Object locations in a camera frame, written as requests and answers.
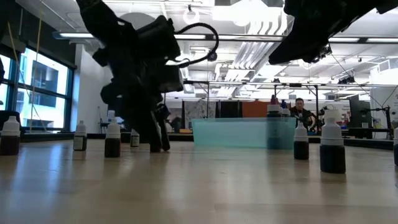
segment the ceiling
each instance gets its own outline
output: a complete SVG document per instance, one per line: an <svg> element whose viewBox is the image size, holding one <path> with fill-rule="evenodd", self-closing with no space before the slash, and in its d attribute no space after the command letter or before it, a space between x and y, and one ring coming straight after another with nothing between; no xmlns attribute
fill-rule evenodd
<svg viewBox="0 0 398 224"><path fill-rule="evenodd" d="M199 14L200 22L210 24L219 34L286 34L291 26L292 17L281 13L280 7L272 7L280 5L282 0L263 0L263 2L261 0L195 0L193 2L186 0L187 3L182 1L170 0L154 4L147 0L148 3L136 1L134 4L126 4L123 3L123 0L120 0L117 4L108 5L118 16L128 17L135 28L142 27L152 22L157 16L164 15L173 20L176 30L180 30L187 26L187 20L195 17L195 12ZM39 16L42 12L43 20L59 31L86 32L79 8L74 0L17 0L17 2L36 16ZM219 6L226 2L227 4L228 2L234 4L232 6ZM188 4L192 4L193 12L184 16ZM248 23L246 21L248 18L254 21ZM187 33L209 32L206 29L192 29ZM372 11L339 35L398 37L398 9L383 15ZM92 41L87 46L93 46L93 43L95 44ZM204 49L212 48L213 44L206 41L179 41L184 57L189 56L190 58L204 56L206 54ZM280 69L266 64L267 56L275 47L276 44L220 42L217 50L218 60L215 62L205 61L189 66L188 78L191 80L214 80L217 78L217 81L246 79L256 82L270 82L273 78L280 78L282 82L326 83L331 81L331 77L338 79L339 75L344 75L342 69L344 67L346 70L354 70L357 82L364 83L369 79L369 68L374 67L379 62L386 61L388 57L398 57L398 44L332 44L333 55L342 67L333 57L328 57L320 63L312 65L309 69L308 65L301 62L295 62ZM228 69L232 68L244 68L250 71L228 75ZM217 90L212 92L215 96L217 95ZM231 94L237 95L239 93L233 90Z"/></svg>

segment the table surface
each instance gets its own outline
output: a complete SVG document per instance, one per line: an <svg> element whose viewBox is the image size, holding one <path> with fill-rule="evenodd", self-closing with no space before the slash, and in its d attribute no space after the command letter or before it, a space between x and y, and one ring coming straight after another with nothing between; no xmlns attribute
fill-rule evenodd
<svg viewBox="0 0 398 224"><path fill-rule="evenodd" d="M0 157L0 223L397 223L392 151L346 147L346 175L292 151L172 142L104 158L104 141L22 144Z"/></svg>

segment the plastic bin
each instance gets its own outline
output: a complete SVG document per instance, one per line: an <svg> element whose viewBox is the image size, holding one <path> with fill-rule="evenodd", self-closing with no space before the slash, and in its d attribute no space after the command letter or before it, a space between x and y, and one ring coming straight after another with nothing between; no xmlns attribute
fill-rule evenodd
<svg viewBox="0 0 398 224"><path fill-rule="evenodd" d="M290 150L293 149L294 144L295 124L295 118L192 120L193 138L196 146L260 147Z"/></svg>

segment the white bottle cap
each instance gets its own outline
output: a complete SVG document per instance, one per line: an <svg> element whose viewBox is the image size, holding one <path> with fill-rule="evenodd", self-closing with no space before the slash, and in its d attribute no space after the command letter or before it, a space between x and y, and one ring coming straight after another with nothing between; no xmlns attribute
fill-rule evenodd
<svg viewBox="0 0 398 224"><path fill-rule="evenodd" d="M20 136L19 123L16 116L10 116L3 124L1 136Z"/></svg>
<svg viewBox="0 0 398 224"><path fill-rule="evenodd" d="M139 133L136 130L131 129L131 136L139 136Z"/></svg>
<svg viewBox="0 0 398 224"><path fill-rule="evenodd" d="M394 130L394 144L398 144L398 128Z"/></svg>
<svg viewBox="0 0 398 224"><path fill-rule="evenodd" d="M75 136L87 136L87 127L84 121L80 121L76 126Z"/></svg>
<svg viewBox="0 0 398 224"><path fill-rule="evenodd" d="M268 112L280 112L279 105L267 105Z"/></svg>
<svg viewBox="0 0 398 224"><path fill-rule="evenodd" d="M322 126L321 145L344 146L341 127L336 124L334 118L327 118L325 125Z"/></svg>
<svg viewBox="0 0 398 224"><path fill-rule="evenodd" d="M287 109L287 108L284 108L284 109L282 110L282 114L283 114L283 115L290 116L290 110Z"/></svg>
<svg viewBox="0 0 398 224"><path fill-rule="evenodd" d="M302 122L299 122L294 130L294 141L308 142L307 129Z"/></svg>
<svg viewBox="0 0 398 224"><path fill-rule="evenodd" d="M112 119L112 122L108 124L108 128L106 130L106 138L115 138L120 139L120 125L116 118Z"/></svg>

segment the man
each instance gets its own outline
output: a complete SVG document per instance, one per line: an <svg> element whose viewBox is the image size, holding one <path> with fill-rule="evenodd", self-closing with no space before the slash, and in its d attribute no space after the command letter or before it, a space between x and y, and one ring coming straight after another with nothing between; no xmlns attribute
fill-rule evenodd
<svg viewBox="0 0 398 224"><path fill-rule="evenodd" d="M313 124L311 111L304 109L304 100L301 98L296 99L296 106L290 109L291 115L297 118L297 122L301 121L304 127L308 129L308 126Z"/></svg>

